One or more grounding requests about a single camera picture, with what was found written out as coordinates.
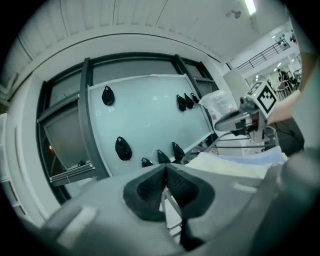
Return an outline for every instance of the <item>black object on white board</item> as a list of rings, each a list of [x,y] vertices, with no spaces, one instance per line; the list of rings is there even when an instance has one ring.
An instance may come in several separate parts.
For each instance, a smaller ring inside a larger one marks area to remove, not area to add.
[[[199,103],[199,99],[196,97],[196,95],[194,95],[193,93],[191,93],[191,97],[192,97],[192,99],[193,99],[193,101],[195,102],[195,103]]]
[[[115,94],[109,86],[104,87],[102,101],[105,105],[111,106],[115,102]]]
[[[142,167],[153,166],[154,164],[147,158],[143,157],[141,160]]]
[[[177,161],[181,161],[182,158],[185,156],[185,152],[183,149],[175,142],[172,142],[172,148],[173,148],[173,154],[174,154],[174,159]]]
[[[186,93],[184,94],[184,98],[185,98],[186,106],[188,107],[188,109],[192,109],[195,104],[194,101],[190,99]]]
[[[169,164],[171,163],[169,157],[165,153],[163,153],[160,149],[157,150],[158,162],[159,164]]]
[[[132,157],[132,151],[129,144],[122,137],[118,137],[115,141],[115,151],[122,161],[128,161]]]
[[[188,105],[187,101],[183,97],[181,97],[179,94],[176,95],[176,100],[178,102],[179,109],[181,111],[186,111],[186,108]]]

